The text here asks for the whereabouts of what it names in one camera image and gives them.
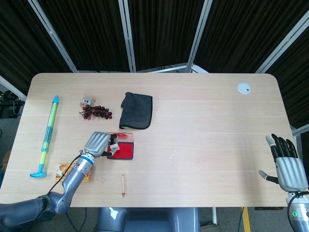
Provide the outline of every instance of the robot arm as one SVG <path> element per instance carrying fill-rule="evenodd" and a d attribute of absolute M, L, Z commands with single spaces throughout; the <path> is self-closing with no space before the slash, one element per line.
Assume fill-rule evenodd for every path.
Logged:
<path fill-rule="evenodd" d="M 73 195 L 84 177 L 91 170 L 95 158 L 113 155 L 118 147 L 106 152 L 109 142 L 117 143 L 117 136 L 102 132 L 94 132 L 84 147 L 85 153 L 79 155 L 73 169 L 62 182 L 63 194 L 48 192 L 36 199 L 14 203 L 0 204 L 0 222 L 4 226 L 15 226 L 32 221 L 44 211 L 64 214 L 71 205 Z"/>
<path fill-rule="evenodd" d="M 288 219 L 295 232 L 309 232 L 309 192 L 308 181 L 303 162 L 298 158 L 296 149 L 290 140 L 284 140 L 272 134 L 266 140 L 273 155 L 278 177 L 267 175 L 259 170 L 259 174 L 267 181 L 279 184 L 288 192 Z"/>

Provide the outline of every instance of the pencil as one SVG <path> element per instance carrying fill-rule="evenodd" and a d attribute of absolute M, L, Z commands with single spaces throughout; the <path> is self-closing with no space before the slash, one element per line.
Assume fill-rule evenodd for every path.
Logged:
<path fill-rule="evenodd" d="M 121 195 L 125 197 L 125 176 L 122 174 L 121 176 Z"/>

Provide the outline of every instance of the metal pole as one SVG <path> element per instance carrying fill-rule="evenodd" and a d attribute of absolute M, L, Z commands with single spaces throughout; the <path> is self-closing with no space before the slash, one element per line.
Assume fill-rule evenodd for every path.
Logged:
<path fill-rule="evenodd" d="M 293 136 L 295 136 L 295 135 L 298 135 L 298 134 L 305 133 L 307 131 L 309 131 L 309 124 L 306 124 L 306 125 L 304 125 L 300 128 L 297 128 L 295 130 L 292 130 L 292 134 L 293 134 Z"/>
<path fill-rule="evenodd" d="M 8 90 L 10 90 L 12 93 L 14 93 L 16 96 L 20 97 L 22 100 L 26 100 L 26 95 L 23 94 L 21 91 L 19 91 L 16 87 L 14 87 L 10 82 L 5 80 L 2 76 L 0 76 L 0 84 L 6 87 Z"/>
<path fill-rule="evenodd" d="M 201 16 L 199 17 L 199 21 L 198 21 L 198 24 L 197 24 L 197 30 L 195 32 L 195 37 L 194 37 L 193 44 L 192 44 L 192 47 L 191 47 L 191 52 L 190 52 L 190 56 L 189 56 L 189 59 L 188 59 L 186 73 L 189 73 L 191 71 L 191 67 L 192 67 L 193 61 L 195 59 L 195 55 L 197 53 L 198 45 L 199 45 L 199 42 L 201 40 L 203 31 L 204 31 L 204 27 L 206 25 L 206 21 L 207 21 L 208 15 L 209 15 L 209 11 L 211 9 L 211 4 L 212 4 L 212 0 L 205 0 L 204 1 Z"/>
<path fill-rule="evenodd" d="M 37 0 L 28 0 L 28 2 L 30 4 L 30 6 L 32 7 L 32 9 L 34 10 L 37 17 L 39 18 L 39 20 L 41 21 L 41 23 L 43 24 L 43 26 L 46 29 L 47 33 L 49 34 L 50 38 L 55 43 L 60 54 L 62 55 L 63 59 L 67 63 L 69 69 L 72 72 L 77 73 L 77 69 L 76 69 L 73 61 L 71 60 L 71 58 L 70 58 L 69 54 L 67 53 L 64 45 L 62 44 L 60 38 L 58 37 L 58 35 L 55 31 L 55 29 L 53 28 L 52 24 L 50 23 L 49 19 L 47 18 L 45 12 L 43 11 L 43 9 L 40 6 L 40 4 L 38 3 L 38 1 Z"/>
<path fill-rule="evenodd" d="M 199 67 L 196 64 L 192 64 L 191 70 L 192 70 L 192 72 L 195 72 L 195 73 L 209 73 L 208 71 L 206 71 L 205 69 Z"/>
<path fill-rule="evenodd" d="M 174 67 L 174 68 L 168 68 L 168 69 L 161 69 L 161 70 L 157 70 L 157 71 L 152 71 L 149 73 L 165 73 L 165 72 L 169 72 L 169 71 L 176 71 L 176 70 L 182 70 L 185 69 L 187 66 L 183 65 L 183 66 L 179 66 L 179 67 Z"/>
<path fill-rule="evenodd" d="M 309 26 L 309 10 L 295 24 L 292 30 L 285 36 L 275 50 L 267 57 L 255 73 L 266 73 L 266 71 L 276 62 L 276 60 L 292 45 L 292 43 Z"/>
<path fill-rule="evenodd" d="M 211 215 L 212 215 L 212 223 L 213 223 L 214 225 L 218 225 L 216 207 L 212 207 L 212 208 L 211 208 Z"/>
<path fill-rule="evenodd" d="M 118 0 L 122 29 L 124 31 L 124 38 L 126 43 L 126 54 L 129 62 L 130 72 L 136 72 L 133 39 L 130 23 L 130 14 L 127 0 Z"/>

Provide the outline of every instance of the blue ring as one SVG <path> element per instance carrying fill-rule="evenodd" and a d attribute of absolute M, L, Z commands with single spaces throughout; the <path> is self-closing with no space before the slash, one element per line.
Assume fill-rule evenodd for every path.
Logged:
<path fill-rule="evenodd" d="M 91 163 L 93 165 L 93 161 L 89 158 L 87 158 L 86 156 L 81 156 L 82 159 L 87 160 L 89 163 Z"/>

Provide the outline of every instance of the robot finger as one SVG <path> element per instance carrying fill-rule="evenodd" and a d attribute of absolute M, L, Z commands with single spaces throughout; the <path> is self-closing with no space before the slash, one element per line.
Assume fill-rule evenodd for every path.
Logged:
<path fill-rule="evenodd" d="M 274 177 L 274 176 L 269 176 L 267 175 L 265 172 L 263 172 L 262 170 L 259 170 L 259 174 L 260 176 L 267 180 L 267 181 L 270 181 L 270 182 L 273 182 L 273 183 L 276 183 L 276 184 L 279 184 L 279 181 L 278 181 L 278 178 L 277 177 Z"/>
<path fill-rule="evenodd" d="M 271 137 L 275 140 L 276 147 L 278 149 L 279 157 L 285 157 L 284 152 L 283 152 L 283 148 L 282 148 L 282 144 L 281 144 L 279 138 L 275 134 L 271 134 Z"/>
<path fill-rule="evenodd" d="M 291 157 L 298 158 L 294 144 L 289 139 L 287 139 L 286 142 L 287 142 L 289 149 L 291 151 Z"/>
<path fill-rule="evenodd" d="M 279 141 L 282 144 L 282 149 L 283 149 L 283 152 L 284 152 L 284 156 L 292 157 L 290 149 L 289 149 L 289 146 L 286 143 L 286 141 L 283 138 L 281 138 L 281 137 L 279 137 Z"/>
<path fill-rule="evenodd" d="M 274 158 L 274 162 L 276 162 L 276 158 L 279 157 L 276 143 L 271 139 L 270 136 L 266 136 L 266 141 L 268 142 L 268 145 L 270 146 L 270 150 L 271 150 L 272 157 Z"/>

